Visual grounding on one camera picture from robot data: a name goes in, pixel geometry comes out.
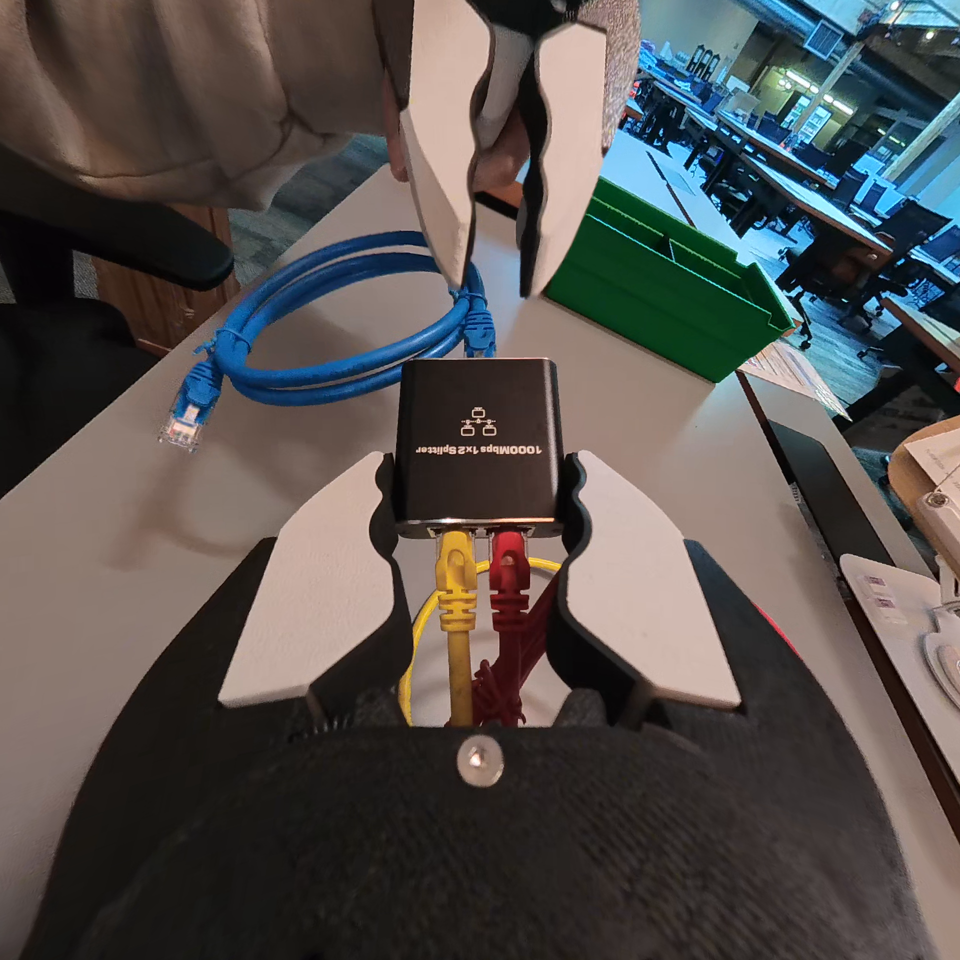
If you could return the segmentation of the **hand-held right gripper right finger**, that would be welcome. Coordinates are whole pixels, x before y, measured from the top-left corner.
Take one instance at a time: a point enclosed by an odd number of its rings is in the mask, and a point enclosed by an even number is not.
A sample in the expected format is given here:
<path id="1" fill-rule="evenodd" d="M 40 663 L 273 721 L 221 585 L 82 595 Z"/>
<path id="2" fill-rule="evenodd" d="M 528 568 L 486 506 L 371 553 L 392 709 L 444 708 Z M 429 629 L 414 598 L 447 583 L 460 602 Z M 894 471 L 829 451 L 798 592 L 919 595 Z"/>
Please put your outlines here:
<path id="1" fill-rule="evenodd" d="M 594 453 L 561 472 L 566 557 L 555 576 L 548 663 L 608 710 L 654 702 L 735 710 L 741 694 L 687 542 L 646 493 Z"/>

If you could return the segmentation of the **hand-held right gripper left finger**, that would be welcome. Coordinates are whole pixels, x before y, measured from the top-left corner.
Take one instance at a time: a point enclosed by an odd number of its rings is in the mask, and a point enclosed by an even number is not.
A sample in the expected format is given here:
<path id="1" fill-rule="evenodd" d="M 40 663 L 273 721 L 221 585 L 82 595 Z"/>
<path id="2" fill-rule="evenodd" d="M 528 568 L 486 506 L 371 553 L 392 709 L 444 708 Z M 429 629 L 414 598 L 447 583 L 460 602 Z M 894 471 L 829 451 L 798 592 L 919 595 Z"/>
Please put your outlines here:
<path id="1" fill-rule="evenodd" d="M 282 526 L 219 691 L 240 709 L 311 699 L 351 710 L 397 693 L 409 666 L 409 606 L 395 559 L 394 456 L 374 451 Z"/>

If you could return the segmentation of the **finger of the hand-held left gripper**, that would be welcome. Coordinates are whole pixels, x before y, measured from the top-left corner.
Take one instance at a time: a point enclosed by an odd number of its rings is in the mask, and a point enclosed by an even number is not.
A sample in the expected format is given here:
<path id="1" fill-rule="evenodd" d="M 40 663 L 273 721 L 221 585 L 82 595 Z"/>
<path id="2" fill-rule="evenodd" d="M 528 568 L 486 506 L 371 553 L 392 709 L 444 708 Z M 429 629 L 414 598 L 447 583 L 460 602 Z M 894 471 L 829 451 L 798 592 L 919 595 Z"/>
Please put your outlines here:
<path id="1" fill-rule="evenodd" d="M 476 99 L 492 51 L 490 26 L 471 3 L 414 1 L 400 131 L 421 231 L 454 290 L 465 284 L 474 244 Z"/>
<path id="2" fill-rule="evenodd" d="M 606 33 L 566 22 L 534 45 L 518 110 L 531 156 L 517 221 L 520 294 L 542 294 L 562 265 L 603 164 Z"/>

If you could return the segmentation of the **green plastic bin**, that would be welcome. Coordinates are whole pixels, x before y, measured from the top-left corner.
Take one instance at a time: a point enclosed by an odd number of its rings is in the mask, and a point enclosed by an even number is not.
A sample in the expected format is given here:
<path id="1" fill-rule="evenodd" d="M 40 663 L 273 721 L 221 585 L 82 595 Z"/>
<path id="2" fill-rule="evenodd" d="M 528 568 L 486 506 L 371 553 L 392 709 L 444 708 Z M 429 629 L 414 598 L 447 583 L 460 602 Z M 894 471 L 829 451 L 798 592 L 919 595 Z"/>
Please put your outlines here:
<path id="1" fill-rule="evenodd" d="M 713 383 L 794 328 L 759 265 L 605 177 L 544 294 Z"/>

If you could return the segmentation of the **black ethernet splitter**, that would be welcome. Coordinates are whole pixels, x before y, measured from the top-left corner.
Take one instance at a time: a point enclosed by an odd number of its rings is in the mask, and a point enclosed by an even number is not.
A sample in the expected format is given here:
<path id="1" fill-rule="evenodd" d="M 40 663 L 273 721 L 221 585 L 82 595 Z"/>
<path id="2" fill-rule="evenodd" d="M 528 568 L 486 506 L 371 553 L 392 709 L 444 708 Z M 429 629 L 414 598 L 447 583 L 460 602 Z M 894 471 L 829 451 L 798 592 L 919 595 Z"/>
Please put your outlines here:
<path id="1" fill-rule="evenodd" d="M 416 359 L 402 368 L 392 507 L 398 533 L 562 532 L 557 367 L 547 358 Z"/>

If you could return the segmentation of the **person's left forearm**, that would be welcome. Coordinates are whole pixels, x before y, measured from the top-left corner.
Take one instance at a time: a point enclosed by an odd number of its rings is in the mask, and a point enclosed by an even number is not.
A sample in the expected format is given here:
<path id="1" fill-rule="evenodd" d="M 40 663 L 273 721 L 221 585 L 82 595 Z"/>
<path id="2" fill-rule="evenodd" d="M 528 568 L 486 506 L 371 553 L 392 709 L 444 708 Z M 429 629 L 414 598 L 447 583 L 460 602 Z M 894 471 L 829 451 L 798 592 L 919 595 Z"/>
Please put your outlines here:
<path id="1" fill-rule="evenodd" d="M 265 210 L 383 135 L 372 2 L 2 2 L 2 149 L 125 201 Z"/>

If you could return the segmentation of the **person's left hand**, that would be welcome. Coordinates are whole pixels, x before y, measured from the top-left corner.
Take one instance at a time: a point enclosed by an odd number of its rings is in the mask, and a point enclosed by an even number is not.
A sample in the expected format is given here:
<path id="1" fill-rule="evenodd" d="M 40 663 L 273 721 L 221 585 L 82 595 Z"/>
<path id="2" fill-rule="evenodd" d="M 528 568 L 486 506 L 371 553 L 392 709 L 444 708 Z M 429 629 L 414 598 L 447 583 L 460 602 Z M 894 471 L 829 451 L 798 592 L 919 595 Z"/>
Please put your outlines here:
<path id="1" fill-rule="evenodd" d="M 403 150 L 400 110 L 387 74 L 382 79 L 382 107 L 390 172 L 397 182 L 407 184 L 409 172 Z M 520 111 L 514 105 L 498 138 L 479 154 L 473 176 L 474 190 L 493 192 L 508 188 L 529 158 L 529 137 Z"/>

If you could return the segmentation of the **white stand base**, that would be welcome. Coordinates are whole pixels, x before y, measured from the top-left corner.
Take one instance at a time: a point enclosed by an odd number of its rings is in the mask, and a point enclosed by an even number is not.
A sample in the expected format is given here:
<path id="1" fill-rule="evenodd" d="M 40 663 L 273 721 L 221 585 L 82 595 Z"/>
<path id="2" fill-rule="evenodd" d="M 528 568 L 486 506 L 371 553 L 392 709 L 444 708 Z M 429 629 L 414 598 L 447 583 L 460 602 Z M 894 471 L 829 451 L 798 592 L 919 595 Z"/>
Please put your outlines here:
<path id="1" fill-rule="evenodd" d="M 939 695 L 959 708 L 958 599 L 930 576 L 844 554 L 840 570 L 916 705 Z"/>

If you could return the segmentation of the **printed paper sheet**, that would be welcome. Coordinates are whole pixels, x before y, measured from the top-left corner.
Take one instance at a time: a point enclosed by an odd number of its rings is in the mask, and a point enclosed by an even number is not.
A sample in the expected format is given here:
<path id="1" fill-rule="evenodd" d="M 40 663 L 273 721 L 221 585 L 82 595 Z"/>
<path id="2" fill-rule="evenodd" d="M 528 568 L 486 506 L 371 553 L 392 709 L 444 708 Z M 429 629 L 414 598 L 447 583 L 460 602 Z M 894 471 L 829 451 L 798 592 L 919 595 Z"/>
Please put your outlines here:
<path id="1" fill-rule="evenodd" d="M 738 367 L 738 372 L 760 378 L 815 400 L 817 371 L 797 348 L 777 339 Z"/>

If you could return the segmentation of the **black office chair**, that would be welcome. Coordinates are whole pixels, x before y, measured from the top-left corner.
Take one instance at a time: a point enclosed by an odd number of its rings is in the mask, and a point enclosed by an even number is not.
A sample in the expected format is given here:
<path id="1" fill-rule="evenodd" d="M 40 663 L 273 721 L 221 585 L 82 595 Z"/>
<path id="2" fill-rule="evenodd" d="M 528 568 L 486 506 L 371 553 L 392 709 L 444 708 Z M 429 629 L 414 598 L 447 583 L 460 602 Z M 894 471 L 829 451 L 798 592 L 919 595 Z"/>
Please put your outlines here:
<path id="1" fill-rule="evenodd" d="M 75 292 L 74 254 L 206 292 L 228 279 L 229 247 L 155 202 L 95 195 L 2 149 L 1 494 L 157 363 L 124 315 Z"/>

